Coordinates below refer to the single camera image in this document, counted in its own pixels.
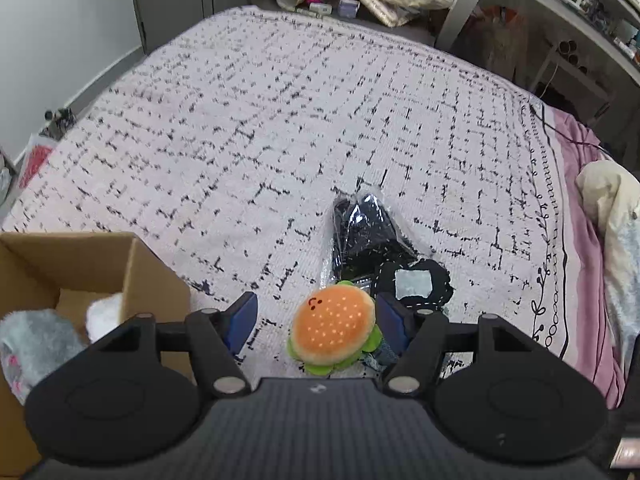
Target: metal screw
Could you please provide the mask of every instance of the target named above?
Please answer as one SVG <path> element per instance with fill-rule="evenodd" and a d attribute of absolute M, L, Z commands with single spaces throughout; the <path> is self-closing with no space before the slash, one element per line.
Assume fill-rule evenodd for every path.
<path fill-rule="evenodd" d="M 239 377 L 220 377 L 213 383 L 213 387 L 221 394 L 236 394 L 245 386 L 245 382 Z"/>
<path fill-rule="evenodd" d="M 324 384 L 316 384 L 316 386 L 312 386 L 309 389 L 313 394 L 321 394 L 322 392 L 326 391 L 326 386 L 324 386 Z"/>
<path fill-rule="evenodd" d="M 412 394 L 420 388 L 420 381 L 418 381 L 418 379 L 406 375 L 394 377 L 387 384 L 389 388 L 399 394 Z"/>

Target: gray fluffy toy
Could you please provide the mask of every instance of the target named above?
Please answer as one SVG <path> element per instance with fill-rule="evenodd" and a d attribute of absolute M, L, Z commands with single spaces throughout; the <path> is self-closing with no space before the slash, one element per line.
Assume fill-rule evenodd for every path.
<path fill-rule="evenodd" d="M 0 322 L 0 362 L 11 391 L 24 404 L 33 387 L 85 345 L 55 310 L 21 310 Z"/>

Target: bed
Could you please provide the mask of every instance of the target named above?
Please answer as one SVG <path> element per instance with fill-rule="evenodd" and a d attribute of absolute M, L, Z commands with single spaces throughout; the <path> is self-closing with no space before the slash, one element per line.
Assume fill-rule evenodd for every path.
<path fill-rule="evenodd" d="M 449 270 L 451 320 L 503 316 L 614 406 L 624 380 L 602 251 L 574 183 L 598 152 L 554 128 L 597 143 L 571 116 L 432 48 L 233 9 L 104 92 L 3 228 L 134 231 L 191 285 L 194 309 L 255 291 L 258 323 L 238 357 L 255 384 L 303 374 L 285 341 L 318 286 L 322 219 L 336 194 L 379 187 Z"/>

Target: cardboard box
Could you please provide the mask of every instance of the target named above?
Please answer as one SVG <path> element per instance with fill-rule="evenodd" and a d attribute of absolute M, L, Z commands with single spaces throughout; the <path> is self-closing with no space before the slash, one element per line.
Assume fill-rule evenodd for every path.
<path fill-rule="evenodd" d="M 85 334 L 90 303 L 123 293 L 122 321 L 151 312 L 182 321 L 190 290 L 132 233 L 0 234 L 0 317 L 14 310 L 55 308 Z M 191 377 L 186 354 L 162 363 Z M 39 459 L 22 406 L 0 374 L 0 479 L 21 476 Z"/>

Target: blue gripper pad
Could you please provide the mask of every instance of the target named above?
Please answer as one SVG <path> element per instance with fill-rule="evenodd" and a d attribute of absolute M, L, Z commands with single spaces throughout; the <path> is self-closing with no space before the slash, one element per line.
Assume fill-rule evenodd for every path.
<path fill-rule="evenodd" d="M 229 316 L 223 341 L 229 351 L 236 355 L 249 339 L 258 319 L 258 296 L 253 292 L 244 293 L 223 315 Z"/>
<path fill-rule="evenodd" d="M 404 320 L 382 294 L 376 296 L 376 323 L 393 352 L 402 355 L 410 343 Z"/>

